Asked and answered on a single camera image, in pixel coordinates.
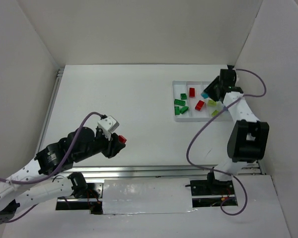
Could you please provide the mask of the red flower lego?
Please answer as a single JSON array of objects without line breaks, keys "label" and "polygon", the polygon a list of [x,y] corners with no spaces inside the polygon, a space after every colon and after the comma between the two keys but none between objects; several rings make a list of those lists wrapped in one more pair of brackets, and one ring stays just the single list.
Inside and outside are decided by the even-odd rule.
[{"label": "red flower lego", "polygon": [[197,102],[197,104],[195,105],[195,110],[200,112],[201,109],[202,109],[202,107],[204,106],[204,104],[205,104],[204,101],[199,100],[199,101]]}]

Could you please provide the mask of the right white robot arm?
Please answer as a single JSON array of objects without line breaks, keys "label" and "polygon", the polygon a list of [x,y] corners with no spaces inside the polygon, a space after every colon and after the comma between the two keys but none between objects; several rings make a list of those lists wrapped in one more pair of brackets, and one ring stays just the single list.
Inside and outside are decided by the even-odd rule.
[{"label": "right white robot arm", "polygon": [[215,166],[207,175],[210,187],[220,189],[228,187],[242,168],[258,160],[265,154],[269,134],[269,124],[262,122],[252,112],[246,97],[261,98],[260,95],[245,94],[236,86],[238,69],[221,69],[210,85],[204,90],[212,100],[221,102],[233,120],[234,127],[229,137],[226,151],[228,158]]}]

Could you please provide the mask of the long red lego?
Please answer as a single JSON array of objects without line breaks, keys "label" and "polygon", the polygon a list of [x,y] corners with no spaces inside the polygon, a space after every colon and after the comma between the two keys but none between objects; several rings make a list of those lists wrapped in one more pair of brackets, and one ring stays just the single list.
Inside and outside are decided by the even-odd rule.
[{"label": "long red lego", "polygon": [[119,135],[118,139],[119,139],[119,142],[122,143],[122,144],[125,144],[127,142],[127,139],[122,135]]}]

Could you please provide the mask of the small green square lego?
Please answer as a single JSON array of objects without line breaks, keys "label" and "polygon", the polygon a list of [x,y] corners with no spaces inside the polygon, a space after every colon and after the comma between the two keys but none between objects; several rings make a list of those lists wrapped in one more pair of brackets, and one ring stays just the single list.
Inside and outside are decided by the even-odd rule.
[{"label": "small green square lego", "polygon": [[187,100],[188,96],[186,93],[181,93],[180,98],[181,98],[181,100]]}]

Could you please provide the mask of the long green lego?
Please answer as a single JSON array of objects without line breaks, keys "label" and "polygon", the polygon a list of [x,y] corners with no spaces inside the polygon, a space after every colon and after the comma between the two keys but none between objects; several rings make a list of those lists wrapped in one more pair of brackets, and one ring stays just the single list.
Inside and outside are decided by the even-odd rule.
[{"label": "long green lego", "polygon": [[179,100],[179,99],[175,99],[175,100],[174,100],[174,105],[184,107],[184,106],[186,106],[186,101],[184,101],[184,100]]}]

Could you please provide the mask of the red curved lego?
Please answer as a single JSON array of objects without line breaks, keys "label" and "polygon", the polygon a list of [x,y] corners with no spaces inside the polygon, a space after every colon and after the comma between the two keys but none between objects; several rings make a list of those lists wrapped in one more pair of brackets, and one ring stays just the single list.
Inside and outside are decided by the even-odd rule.
[{"label": "red curved lego", "polygon": [[195,90],[195,88],[190,87],[189,88],[189,97],[190,98],[195,98],[195,96],[196,96],[196,90]]}]

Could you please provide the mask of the light green rectangular lego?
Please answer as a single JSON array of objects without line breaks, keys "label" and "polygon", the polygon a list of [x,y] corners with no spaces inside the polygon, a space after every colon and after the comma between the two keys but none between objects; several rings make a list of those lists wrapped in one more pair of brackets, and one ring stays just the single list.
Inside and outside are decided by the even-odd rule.
[{"label": "light green rectangular lego", "polygon": [[217,103],[214,100],[208,100],[207,105],[210,107],[215,107],[217,105]]}]

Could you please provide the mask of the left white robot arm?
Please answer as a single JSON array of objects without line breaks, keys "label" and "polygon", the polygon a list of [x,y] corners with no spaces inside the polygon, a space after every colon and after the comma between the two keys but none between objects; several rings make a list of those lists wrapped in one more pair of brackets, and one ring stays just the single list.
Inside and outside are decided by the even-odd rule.
[{"label": "left white robot arm", "polygon": [[51,198],[85,196],[88,185],[80,172],[46,185],[36,184],[70,170],[75,163],[96,154],[112,158],[126,146],[125,137],[113,133],[108,139],[100,128],[83,127],[78,133],[71,132],[48,145],[26,166],[0,182],[0,225],[13,221],[16,213]]}]

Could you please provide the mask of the blue rectangular lego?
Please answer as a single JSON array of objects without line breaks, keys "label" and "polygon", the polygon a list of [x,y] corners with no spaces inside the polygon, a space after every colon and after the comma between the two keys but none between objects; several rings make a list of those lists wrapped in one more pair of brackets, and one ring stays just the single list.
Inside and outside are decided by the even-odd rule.
[{"label": "blue rectangular lego", "polygon": [[209,98],[209,95],[208,95],[206,92],[204,92],[204,91],[201,93],[201,96],[202,96],[204,99]]}]

